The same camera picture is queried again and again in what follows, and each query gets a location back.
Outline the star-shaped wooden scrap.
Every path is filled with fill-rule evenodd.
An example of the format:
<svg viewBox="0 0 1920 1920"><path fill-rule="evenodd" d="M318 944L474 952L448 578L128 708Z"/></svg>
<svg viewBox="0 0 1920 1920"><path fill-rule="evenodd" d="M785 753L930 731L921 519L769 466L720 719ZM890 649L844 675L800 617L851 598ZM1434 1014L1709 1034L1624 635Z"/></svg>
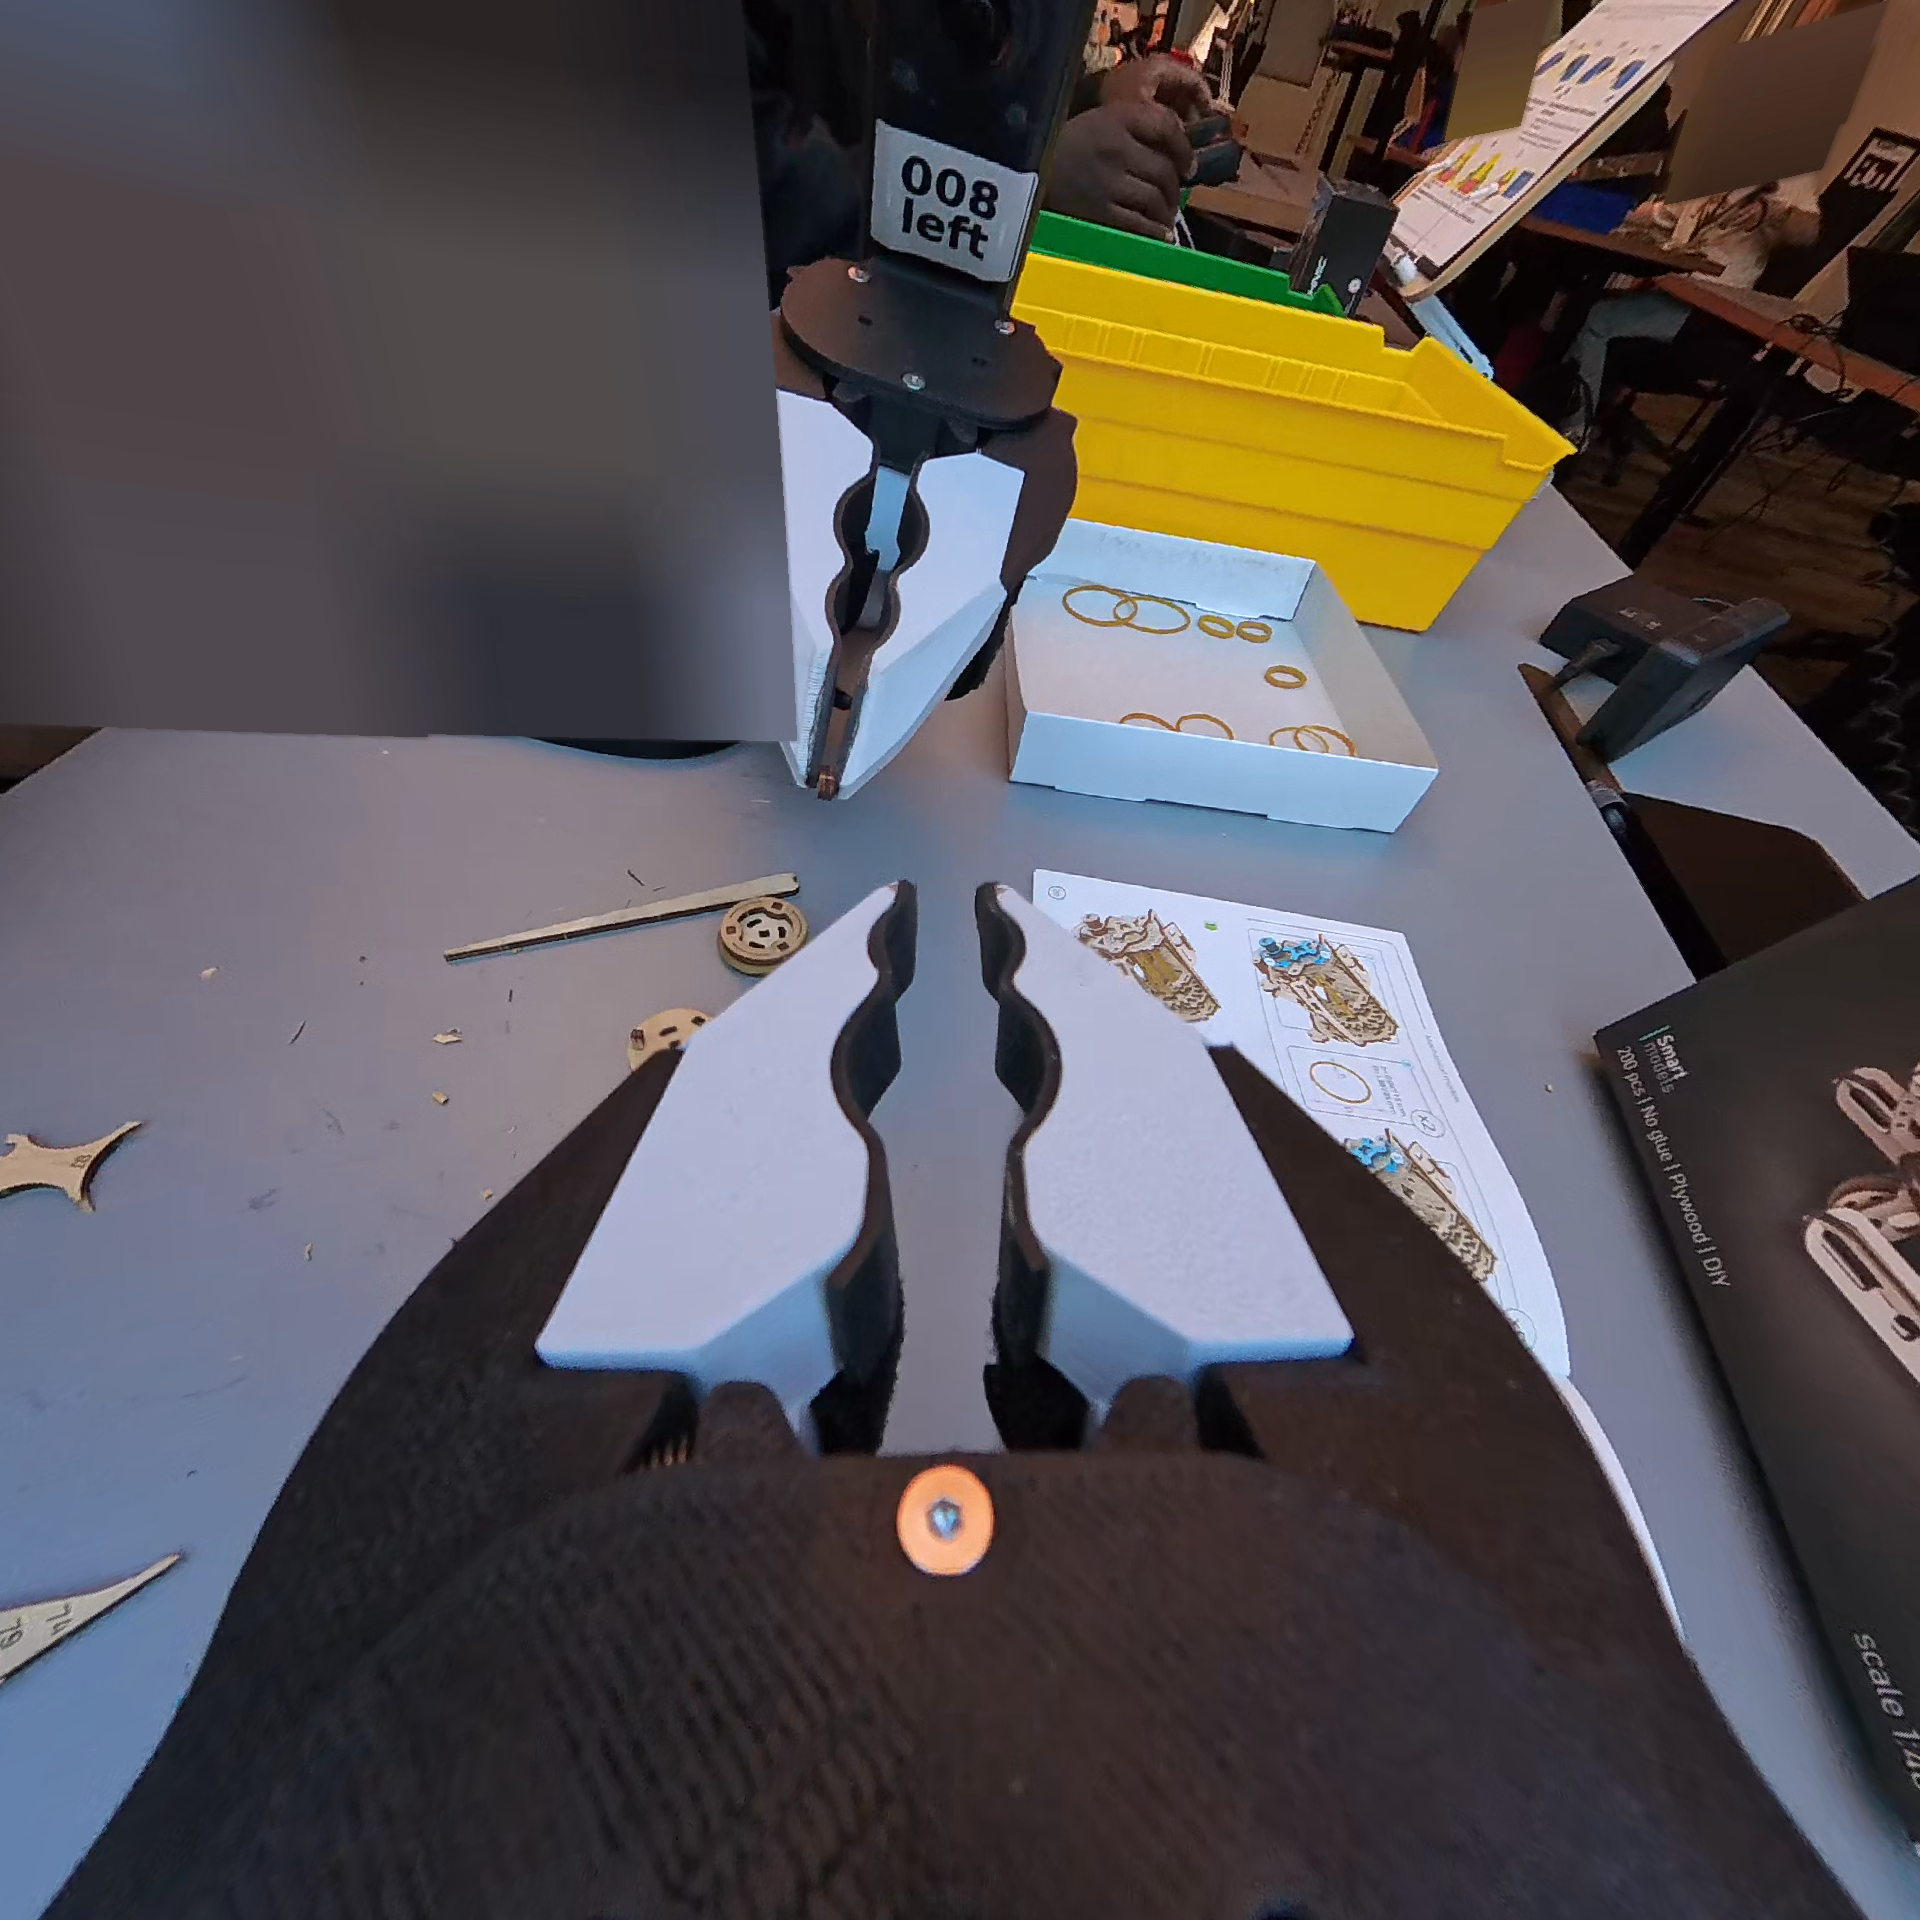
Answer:
<svg viewBox="0 0 1920 1920"><path fill-rule="evenodd" d="M48 1191L64 1194L80 1211L89 1214L96 1167L140 1126L137 1119L125 1122L99 1138L67 1146L55 1146L23 1132L7 1132L3 1197Z"/></svg>

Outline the grey desk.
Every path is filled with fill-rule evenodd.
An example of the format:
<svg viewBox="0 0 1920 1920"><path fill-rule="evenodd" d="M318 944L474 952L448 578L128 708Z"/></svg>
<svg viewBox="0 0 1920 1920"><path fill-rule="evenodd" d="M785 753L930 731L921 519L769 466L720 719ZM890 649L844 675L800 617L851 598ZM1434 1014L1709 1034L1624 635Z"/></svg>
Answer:
<svg viewBox="0 0 1920 1920"><path fill-rule="evenodd" d="M1014 786L998 679L851 803L800 795L772 753L158 731L99 733L7 794L4 1130L142 1126L89 1214L4 1201L4 1602L183 1559L4 1684L4 1915L38 1915L132 1789L395 1308L617 1086L637 1020L746 988L708 919L461 966L452 944L772 871L815 924L916 881L878 1112L907 1291L885 1448L996 1445L982 1368L1016 1107L973 887L1039 867L1409 940L1696 1666L1859 1908L1916 1915L1916 1857L1587 1068L1597 1029L1693 977L1517 675L1549 614L1617 574L1550 490L1429 632L1375 638L1439 762L1391 835Z"/></svg>

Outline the black puzzle kit box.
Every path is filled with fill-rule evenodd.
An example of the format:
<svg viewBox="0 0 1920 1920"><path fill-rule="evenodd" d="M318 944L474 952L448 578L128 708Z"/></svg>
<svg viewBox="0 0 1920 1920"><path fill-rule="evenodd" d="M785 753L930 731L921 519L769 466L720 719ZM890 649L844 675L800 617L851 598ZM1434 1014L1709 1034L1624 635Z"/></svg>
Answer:
<svg viewBox="0 0 1920 1920"><path fill-rule="evenodd" d="M1597 1034L1602 1078L1919 1833L1919 883Z"/></svg>

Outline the white cardboard box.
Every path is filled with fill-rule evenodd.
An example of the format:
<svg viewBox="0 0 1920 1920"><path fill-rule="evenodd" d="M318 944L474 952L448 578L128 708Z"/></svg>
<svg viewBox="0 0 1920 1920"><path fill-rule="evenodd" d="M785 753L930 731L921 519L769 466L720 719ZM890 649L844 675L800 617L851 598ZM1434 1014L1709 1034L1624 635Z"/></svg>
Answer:
<svg viewBox="0 0 1920 1920"><path fill-rule="evenodd" d="M1054 635L1061 591L1077 582L1290 620L1340 723L1355 737L1359 756L1210 742L1095 719L1072 677L1077 648ZM1324 828L1390 834L1437 775L1428 735L1321 567L1081 519L1066 522L1014 606L1008 729L1016 781Z"/></svg>

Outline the black angular object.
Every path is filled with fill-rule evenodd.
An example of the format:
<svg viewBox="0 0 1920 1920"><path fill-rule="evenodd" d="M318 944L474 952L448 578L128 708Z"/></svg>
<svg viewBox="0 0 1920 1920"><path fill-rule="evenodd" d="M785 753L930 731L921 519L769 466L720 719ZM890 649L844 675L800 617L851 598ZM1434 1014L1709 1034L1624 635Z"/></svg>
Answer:
<svg viewBox="0 0 1920 1920"><path fill-rule="evenodd" d="M1624 849L1699 977L1734 970L1840 998L1916 993L1913 880L1872 898L1791 828L1652 795L1624 807Z"/></svg>

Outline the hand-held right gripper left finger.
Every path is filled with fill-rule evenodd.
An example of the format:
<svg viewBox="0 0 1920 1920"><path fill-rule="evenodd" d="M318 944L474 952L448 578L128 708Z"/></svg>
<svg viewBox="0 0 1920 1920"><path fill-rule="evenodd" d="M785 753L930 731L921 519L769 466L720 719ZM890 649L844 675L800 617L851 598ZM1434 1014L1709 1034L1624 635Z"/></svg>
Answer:
<svg viewBox="0 0 1920 1920"><path fill-rule="evenodd" d="M885 883L688 1042L539 1335L545 1365L754 1381L821 1451L878 1451L902 1284L872 1114L916 939L914 883Z"/></svg>

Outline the white poster board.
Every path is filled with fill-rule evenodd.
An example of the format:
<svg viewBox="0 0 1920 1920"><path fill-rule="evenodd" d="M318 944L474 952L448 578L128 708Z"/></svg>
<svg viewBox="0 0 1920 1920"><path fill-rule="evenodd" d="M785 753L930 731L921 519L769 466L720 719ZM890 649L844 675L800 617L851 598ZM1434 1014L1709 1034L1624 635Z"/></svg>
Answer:
<svg viewBox="0 0 1920 1920"><path fill-rule="evenodd" d="M1601 2L1537 56L1522 121L1454 139L1397 195L1386 266L1421 301L1454 279L1619 131L1727 2Z"/></svg>

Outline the tapered wooden stick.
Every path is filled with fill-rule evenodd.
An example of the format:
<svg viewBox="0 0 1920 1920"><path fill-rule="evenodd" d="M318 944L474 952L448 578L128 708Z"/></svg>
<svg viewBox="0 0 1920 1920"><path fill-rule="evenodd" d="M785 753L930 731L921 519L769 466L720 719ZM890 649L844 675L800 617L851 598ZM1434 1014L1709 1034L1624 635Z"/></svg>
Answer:
<svg viewBox="0 0 1920 1920"><path fill-rule="evenodd" d="M463 964L477 958L506 957L514 952L526 952L530 949L554 946L565 943L575 943L592 936L603 936L614 931L628 931L646 925L658 925L669 922L682 922L688 918L703 918L708 912L726 912L733 906L774 898L785 901L793 898L800 893L800 880L791 871L757 875L746 881L729 881L708 890L689 893L684 897L670 897L663 901L651 901L641 906L614 908L608 912L592 912L576 919L567 919L558 924L548 924L541 927L530 927L504 936L488 936L463 944L445 949L448 964Z"/></svg>

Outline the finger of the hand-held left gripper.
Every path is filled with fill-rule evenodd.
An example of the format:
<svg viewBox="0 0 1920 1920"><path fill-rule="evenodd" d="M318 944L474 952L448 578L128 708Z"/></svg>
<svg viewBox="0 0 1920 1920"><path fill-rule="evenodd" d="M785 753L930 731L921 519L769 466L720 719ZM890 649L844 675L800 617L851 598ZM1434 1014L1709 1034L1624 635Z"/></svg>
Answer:
<svg viewBox="0 0 1920 1920"><path fill-rule="evenodd" d="M918 497L928 546L898 576L898 612L867 675L837 792L856 794L901 755L991 635L1024 474L987 453L928 462Z"/></svg>
<svg viewBox="0 0 1920 1920"><path fill-rule="evenodd" d="M865 578L873 570L867 519L873 503L873 445L829 401L777 393L777 431L785 511L791 653L796 669L796 733L783 742L791 778L819 789L816 733L831 729L833 693L844 688L853 707L844 715L837 753L837 797L856 794L883 758L889 693L878 648L869 649L867 682L853 690L856 645L842 649L844 599L859 617L867 606Z"/></svg>

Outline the small black box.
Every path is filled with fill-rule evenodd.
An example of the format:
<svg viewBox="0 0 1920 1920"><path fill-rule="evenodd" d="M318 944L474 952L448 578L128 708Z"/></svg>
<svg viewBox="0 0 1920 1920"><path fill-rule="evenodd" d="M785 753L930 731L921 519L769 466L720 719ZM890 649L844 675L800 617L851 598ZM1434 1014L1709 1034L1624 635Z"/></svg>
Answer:
<svg viewBox="0 0 1920 1920"><path fill-rule="evenodd" d="M1304 301L1334 301L1354 318L1397 219L1395 202L1363 180L1321 175L1308 221L1287 260L1292 290Z"/></svg>

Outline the slotted wooden scrap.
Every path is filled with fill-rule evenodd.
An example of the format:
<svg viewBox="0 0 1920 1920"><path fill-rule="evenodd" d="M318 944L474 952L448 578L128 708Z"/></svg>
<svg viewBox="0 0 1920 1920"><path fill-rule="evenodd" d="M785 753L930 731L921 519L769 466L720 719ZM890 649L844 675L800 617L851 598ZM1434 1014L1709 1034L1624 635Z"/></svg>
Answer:
<svg viewBox="0 0 1920 1920"><path fill-rule="evenodd" d="M156 1578L174 1571L182 1559L183 1554L174 1551L99 1588L3 1605L3 1679L10 1679L84 1632L85 1625L106 1618Z"/></svg>

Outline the brown wooden table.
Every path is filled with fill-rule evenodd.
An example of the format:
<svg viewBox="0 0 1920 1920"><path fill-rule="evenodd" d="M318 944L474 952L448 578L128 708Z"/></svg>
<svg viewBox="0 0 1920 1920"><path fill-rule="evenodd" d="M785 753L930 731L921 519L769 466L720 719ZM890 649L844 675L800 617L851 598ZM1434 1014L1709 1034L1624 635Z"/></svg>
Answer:
<svg viewBox="0 0 1920 1920"><path fill-rule="evenodd" d="M1604 263L1611 274L1652 277L1672 298L1718 323L1737 327L1762 349L1786 351L1791 361L1831 371L1850 391L1872 393L1909 415L1919 413L1916 371L1893 368L1863 349L1842 344L1837 339L1837 323L1801 314L1793 301L1720 287L1709 274L1715 266L1712 260L1672 253L1633 237L1568 227L1537 216L1525 218L1517 229L1580 251L1582 267Z"/></svg>

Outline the yellow plastic bin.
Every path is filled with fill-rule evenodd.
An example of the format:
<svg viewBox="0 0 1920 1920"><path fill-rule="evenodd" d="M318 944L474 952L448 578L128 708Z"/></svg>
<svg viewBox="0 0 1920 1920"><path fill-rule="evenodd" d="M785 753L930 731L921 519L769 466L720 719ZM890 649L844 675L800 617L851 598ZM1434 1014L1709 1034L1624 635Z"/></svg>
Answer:
<svg viewBox="0 0 1920 1920"><path fill-rule="evenodd" d="M1572 445L1447 346L1032 253L1014 314L1061 364L1072 516L1317 562L1428 631Z"/></svg>

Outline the instruction booklet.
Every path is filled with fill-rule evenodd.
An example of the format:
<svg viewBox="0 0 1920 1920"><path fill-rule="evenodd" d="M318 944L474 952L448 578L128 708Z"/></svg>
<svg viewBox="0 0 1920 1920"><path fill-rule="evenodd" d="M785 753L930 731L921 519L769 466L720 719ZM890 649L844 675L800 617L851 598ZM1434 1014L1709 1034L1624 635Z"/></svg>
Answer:
<svg viewBox="0 0 1920 1920"><path fill-rule="evenodd" d="M1035 904L1231 1044L1458 1257L1559 1386L1681 1628L1619 1456L1572 1382L1564 1315L1522 1191L1432 1014L1403 933L1041 870Z"/></svg>

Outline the thick wooden wheel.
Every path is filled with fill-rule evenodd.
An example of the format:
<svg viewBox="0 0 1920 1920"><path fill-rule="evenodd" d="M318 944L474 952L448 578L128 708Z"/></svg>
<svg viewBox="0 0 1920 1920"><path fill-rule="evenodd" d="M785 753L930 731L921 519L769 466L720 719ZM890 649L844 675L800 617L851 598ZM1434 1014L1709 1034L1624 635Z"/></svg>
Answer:
<svg viewBox="0 0 1920 1920"><path fill-rule="evenodd" d="M791 898L763 894L727 908L717 944L731 972L763 977L793 957L809 931L804 911Z"/></svg>

